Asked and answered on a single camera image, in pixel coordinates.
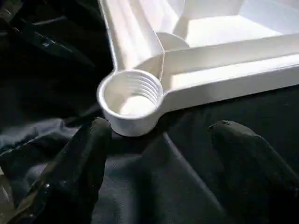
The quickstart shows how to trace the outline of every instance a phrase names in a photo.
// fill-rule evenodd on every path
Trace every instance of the inner tray surface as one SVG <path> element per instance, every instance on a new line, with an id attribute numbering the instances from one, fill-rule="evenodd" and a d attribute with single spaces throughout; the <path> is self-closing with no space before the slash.
<path id="1" fill-rule="evenodd" d="M 299 84 L 296 0 L 100 0 L 114 71 L 98 88 L 112 128 Z"/>

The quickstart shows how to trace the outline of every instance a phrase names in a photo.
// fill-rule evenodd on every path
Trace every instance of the plastic tray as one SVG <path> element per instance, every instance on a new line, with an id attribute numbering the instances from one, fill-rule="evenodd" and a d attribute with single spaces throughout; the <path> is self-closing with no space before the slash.
<path id="1" fill-rule="evenodd" d="M 140 136 L 167 112 L 299 84 L 297 0 L 100 0 L 114 71 L 98 101 Z"/>

